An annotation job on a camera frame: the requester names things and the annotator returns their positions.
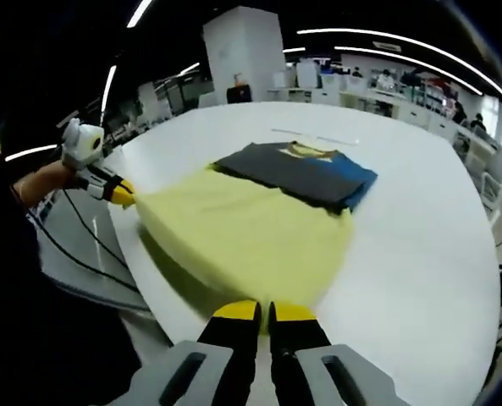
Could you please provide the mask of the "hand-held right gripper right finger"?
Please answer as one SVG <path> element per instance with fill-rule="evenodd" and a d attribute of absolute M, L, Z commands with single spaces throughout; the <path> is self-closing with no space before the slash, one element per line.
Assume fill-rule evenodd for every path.
<path fill-rule="evenodd" d="M 405 405 L 393 379 L 345 344 L 332 344 L 305 306 L 272 302 L 271 377 L 280 405 Z"/>

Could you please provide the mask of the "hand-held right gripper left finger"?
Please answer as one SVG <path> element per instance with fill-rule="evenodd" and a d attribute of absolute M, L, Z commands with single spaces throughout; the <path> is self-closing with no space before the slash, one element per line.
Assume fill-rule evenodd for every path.
<path fill-rule="evenodd" d="M 262 309 L 242 300 L 216 310 L 200 337 L 182 341 L 132 377 L 119 405 L 244 405 L 256 373 Z"/>

